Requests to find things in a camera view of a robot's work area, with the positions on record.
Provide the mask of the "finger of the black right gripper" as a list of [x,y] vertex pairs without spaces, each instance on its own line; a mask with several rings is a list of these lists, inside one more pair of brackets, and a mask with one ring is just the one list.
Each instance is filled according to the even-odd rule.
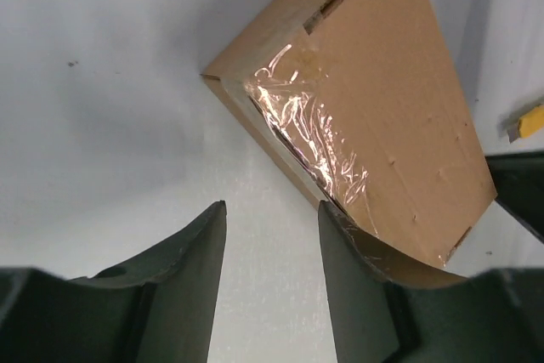
[[543,153],[519,152],[485,159],[496,187],[496,202],[543,242]]

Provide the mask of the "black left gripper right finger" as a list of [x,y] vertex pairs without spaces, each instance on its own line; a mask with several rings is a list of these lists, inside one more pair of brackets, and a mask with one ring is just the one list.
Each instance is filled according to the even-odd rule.
[[318,225],[339,361],[542,361],[541,269],[454,275],[390,247],[327,201]]

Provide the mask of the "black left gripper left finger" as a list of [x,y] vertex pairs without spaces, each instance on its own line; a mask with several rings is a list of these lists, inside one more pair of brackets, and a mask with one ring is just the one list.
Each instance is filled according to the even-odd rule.
[[93,277],[2,269],[2,361],[206,361],[226,215],[216,201],[182,230]]

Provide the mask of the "yellow utility knife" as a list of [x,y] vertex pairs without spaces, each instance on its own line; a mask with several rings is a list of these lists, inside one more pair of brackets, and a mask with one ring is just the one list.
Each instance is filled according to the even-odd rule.
[[543,128],[544,110],[543,105],[537,105],[530,111],[524,113],[508,129],[507,136],[510,143],[518,139],[526,139]]

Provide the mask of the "brown cardboard express box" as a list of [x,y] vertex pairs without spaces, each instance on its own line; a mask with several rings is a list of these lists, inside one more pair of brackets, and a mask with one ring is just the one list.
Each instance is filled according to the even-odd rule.
[[460,281],[496,189],[429,0],[273,0],[202,78],[380,280]]

